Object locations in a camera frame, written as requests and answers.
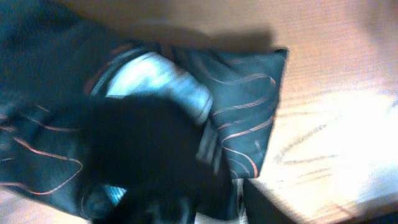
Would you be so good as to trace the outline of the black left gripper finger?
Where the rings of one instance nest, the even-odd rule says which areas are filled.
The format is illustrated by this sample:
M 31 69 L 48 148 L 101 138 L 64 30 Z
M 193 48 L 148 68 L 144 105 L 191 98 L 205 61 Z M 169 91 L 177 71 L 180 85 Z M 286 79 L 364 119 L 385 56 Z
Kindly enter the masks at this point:
M 243 180 L 243 202 L 249 224 L 295 224 L 250 180 Z

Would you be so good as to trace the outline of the black cycling jersey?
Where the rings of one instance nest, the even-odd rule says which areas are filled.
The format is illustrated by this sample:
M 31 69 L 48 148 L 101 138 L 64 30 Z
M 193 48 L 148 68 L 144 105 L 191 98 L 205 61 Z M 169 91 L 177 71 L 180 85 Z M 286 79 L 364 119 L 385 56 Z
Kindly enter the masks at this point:
M 1 186 L 92 223 L 235 220 L 288 56 L 217 1 L 2 1 Z

